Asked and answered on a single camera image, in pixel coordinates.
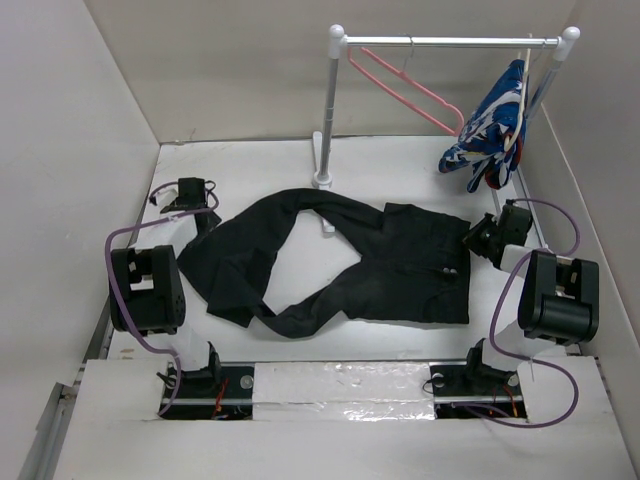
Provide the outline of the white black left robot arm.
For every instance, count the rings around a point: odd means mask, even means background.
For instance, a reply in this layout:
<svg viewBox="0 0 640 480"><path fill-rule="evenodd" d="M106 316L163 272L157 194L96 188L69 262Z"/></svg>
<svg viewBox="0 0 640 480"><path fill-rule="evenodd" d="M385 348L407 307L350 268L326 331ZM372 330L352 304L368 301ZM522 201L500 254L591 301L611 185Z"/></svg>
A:
<svg viewBox="0 0 640 480"><path fill-rule="evenodd" d="M190 385L201 396L222 387L219 355L186 320L186 295L178 257L200 234L221 219L216 183L179 178L150 191L158 218L109 235L105 263L110 316L117 331L130 333L150 353L169 355L178 364L160 378L173 389Z"/></svg>

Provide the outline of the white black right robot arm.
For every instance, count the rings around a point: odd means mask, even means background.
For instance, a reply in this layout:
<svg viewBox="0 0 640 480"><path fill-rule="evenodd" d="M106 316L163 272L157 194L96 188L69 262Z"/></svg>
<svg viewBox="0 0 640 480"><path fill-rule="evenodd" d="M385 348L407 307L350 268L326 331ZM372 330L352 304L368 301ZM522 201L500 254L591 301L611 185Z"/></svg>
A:
<svg viewBox="0 0 640 480"><path fill-rule="evenodd" d="M476 394L507 384L520 364L555 345L591 341L599 327L599 265L571 256L581 240L577 223L569 220L575 240L564 254L527 247L533 215L520 206L526 201L508 200L498 217L487 214L464 238L471 252L509 274L489 335L469 350L462 369Z"/></svg>

